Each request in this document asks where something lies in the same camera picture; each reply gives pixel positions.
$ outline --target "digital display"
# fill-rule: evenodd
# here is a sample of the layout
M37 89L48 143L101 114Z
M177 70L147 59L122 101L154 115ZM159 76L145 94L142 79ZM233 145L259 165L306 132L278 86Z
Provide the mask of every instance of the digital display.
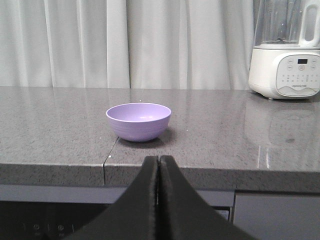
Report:
M308 59L298 59L298 64L307 64Z

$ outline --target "blender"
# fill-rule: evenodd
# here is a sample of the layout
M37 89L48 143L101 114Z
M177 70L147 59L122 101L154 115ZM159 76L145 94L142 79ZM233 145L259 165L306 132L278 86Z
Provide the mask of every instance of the blender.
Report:
M269 99L320 89L320 0L261 0L248 84Z

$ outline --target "white curtain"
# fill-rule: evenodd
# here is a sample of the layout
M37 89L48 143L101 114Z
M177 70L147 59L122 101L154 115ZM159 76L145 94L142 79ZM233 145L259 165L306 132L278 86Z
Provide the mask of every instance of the white curtain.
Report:
M0 85L245 89L252 0L0 0Z

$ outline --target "crack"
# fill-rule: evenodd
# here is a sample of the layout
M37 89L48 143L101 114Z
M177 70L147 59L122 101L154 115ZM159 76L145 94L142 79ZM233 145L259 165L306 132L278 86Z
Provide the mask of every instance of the crack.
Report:
M105 160L104 160L104 163L103 163L103 182L104 182L104 184L103 184L103 185L106 185L106 171L105 171L105 165L106 165L106 162L107 162L107 160L108 160L109 156L111 155L112 150L114 149L114 147L115 147L116 143L118 142L118 140L119 140L119 137L117 137L117 138L116 138L116 140L114 141L114 144L113 144L113 146L112 146L111 150L109 151L108 155L106 156L106 158L105 158Z

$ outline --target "stovetop control panel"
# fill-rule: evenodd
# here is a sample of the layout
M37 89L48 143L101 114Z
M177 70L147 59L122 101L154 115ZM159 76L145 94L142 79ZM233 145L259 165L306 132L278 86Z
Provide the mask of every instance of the stovetop control panel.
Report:
M0 202L0 240L59 240L77 231L108 204Z

